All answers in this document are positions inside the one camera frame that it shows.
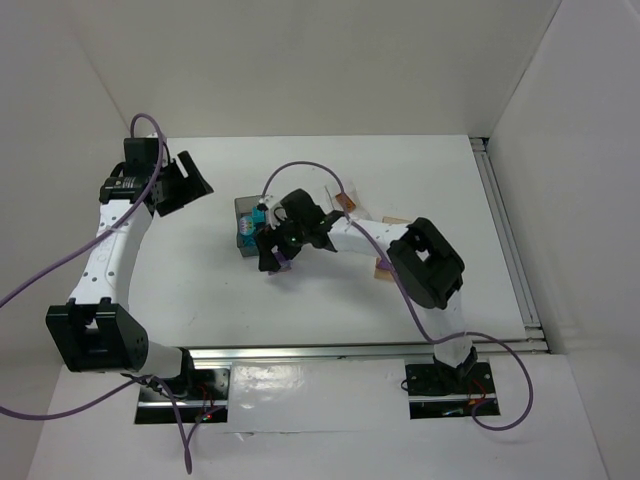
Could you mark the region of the purple arch lego brick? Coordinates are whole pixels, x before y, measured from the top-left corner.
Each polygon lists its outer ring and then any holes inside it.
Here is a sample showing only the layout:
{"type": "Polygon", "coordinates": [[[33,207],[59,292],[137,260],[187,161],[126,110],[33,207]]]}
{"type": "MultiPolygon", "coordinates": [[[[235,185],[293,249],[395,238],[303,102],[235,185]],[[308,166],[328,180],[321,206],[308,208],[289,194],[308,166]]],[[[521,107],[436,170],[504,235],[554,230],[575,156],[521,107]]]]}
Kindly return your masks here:
{"type": "Polygon", "coordinates": [[[291,270],[292,268],[292,262],[288,259],[286,259],[280,252],[276,252],[274,254],[274,258],[276,260],[277,269],[271,269],[268,271],[269,275],[276,275],[276,274],[280,274],[280,273],[285,273],[291,270]]]}

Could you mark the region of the teal stepped lego brick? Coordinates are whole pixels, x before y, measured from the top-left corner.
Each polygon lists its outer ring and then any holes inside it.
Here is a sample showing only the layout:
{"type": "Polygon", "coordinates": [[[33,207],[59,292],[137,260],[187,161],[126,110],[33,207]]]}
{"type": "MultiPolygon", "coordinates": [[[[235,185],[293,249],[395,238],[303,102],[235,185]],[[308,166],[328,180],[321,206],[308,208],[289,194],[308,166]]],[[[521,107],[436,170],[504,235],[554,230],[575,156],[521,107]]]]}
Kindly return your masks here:
{"type": "Polygon", "coordinates": [[[252,216],[257,223],[256,233],[253,237],[247,238],[244,237],[244,245],[255,246],[256,245],[256,236],[257,234],[268,224],[265,222],[264,213],[258,209],[257,206],[254,206],[251,212],[246,216],[252,216]]]}

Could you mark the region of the orange lego plate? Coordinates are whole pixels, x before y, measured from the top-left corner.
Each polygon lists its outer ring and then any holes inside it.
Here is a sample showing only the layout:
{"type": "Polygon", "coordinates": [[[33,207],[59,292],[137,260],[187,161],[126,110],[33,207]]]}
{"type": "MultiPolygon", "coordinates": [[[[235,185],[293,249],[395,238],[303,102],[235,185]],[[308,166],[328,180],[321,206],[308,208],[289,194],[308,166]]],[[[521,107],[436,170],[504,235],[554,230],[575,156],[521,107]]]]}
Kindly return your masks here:
{"type": "Polygon", "coordinates": [[[335,199],[337,201],[337,203],[343,208],[344,211],[346,212],[352,212],[354,211],[357,206],[356,204],[351,200],[351,198],[346,195],[346,194],[338,194],[335,196],[335,199]]]}

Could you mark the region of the teal arch lego brick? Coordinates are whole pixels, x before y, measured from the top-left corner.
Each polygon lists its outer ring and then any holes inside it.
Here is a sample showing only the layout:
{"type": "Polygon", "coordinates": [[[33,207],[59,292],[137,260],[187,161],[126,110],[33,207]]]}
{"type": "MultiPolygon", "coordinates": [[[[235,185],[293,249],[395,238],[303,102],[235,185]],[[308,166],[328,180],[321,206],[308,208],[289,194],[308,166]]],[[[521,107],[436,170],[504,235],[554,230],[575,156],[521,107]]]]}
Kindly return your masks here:
{"type": "Polygon", "coordinates": [[[238,220],[238,231],[243,237],[253,237],[256,233],[257,223],[252,216],[243,216],[238,220]]]}

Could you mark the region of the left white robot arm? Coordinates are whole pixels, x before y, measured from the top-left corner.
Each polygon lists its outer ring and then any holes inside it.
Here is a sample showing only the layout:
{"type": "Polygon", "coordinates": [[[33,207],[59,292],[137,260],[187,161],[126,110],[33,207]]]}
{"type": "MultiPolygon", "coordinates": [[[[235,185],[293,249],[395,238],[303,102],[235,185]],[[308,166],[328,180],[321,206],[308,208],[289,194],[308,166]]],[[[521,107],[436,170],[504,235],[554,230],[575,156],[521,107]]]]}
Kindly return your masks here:
{"type": "Polygon", "coordinates": [[[153,218],[213,191],[187,151],[159,166],[166,150],[155,138],[125,139],[125,159],[100,189],[98,243],[69,299],[47,311],[46,326],[72,372],[186,381],[194,368],[186,349],[151,341],[129,311],[134,266],[153,218]]]}

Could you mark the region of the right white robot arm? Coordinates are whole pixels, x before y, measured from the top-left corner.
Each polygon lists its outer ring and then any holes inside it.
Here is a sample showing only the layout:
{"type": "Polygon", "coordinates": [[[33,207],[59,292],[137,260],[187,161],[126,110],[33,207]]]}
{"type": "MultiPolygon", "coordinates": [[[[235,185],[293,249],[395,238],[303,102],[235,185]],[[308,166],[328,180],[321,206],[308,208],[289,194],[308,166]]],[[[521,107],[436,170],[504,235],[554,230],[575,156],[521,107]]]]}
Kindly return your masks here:
{"type": "Polygon", "coordinates": [[[257,210],[265,216],[255,236],[260,271],[279,272],[305,245],[378,258],[416,316],[419,332],[433,346],[440,376],[460,383],[469,374],[477,352],[462,314],[465,265],[430,220],[358,220],[340,210],[323,211],[302,189],[279,201],[263,197],[257,210]]]}

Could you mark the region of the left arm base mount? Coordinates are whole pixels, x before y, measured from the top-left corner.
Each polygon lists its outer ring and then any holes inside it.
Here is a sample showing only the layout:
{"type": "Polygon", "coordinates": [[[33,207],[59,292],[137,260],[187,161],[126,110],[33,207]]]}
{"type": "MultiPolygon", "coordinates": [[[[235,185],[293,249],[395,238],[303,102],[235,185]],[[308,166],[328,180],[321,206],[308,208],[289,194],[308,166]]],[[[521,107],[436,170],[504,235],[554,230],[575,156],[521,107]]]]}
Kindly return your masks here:
{"type": "MultiPolygon", "coordinates": [[[[167,379],[181,420],[186,424],[209,424],[228,421],[228,395],[231,369],[218,366],[212,369],[193,369],[186,380],[167,379]]],[[[141,387],[134,423],[137,425],[175,424],[176,418],[169,394],[159,384],[141,387]]]]}

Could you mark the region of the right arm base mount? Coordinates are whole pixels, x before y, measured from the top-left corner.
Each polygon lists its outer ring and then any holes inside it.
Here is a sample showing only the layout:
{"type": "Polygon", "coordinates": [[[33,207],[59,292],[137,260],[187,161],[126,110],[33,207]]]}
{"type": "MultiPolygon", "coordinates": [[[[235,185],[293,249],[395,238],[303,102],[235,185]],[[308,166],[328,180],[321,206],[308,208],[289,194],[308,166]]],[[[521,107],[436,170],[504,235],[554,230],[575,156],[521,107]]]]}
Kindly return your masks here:
{"type": "Polygon", "coordinates": [[[446,386],[430,363],[408,364],[400,388],[407,393],[411,420],[499,416],[493,374],[488,362],[477,363],[460,385],[446,386]]]}

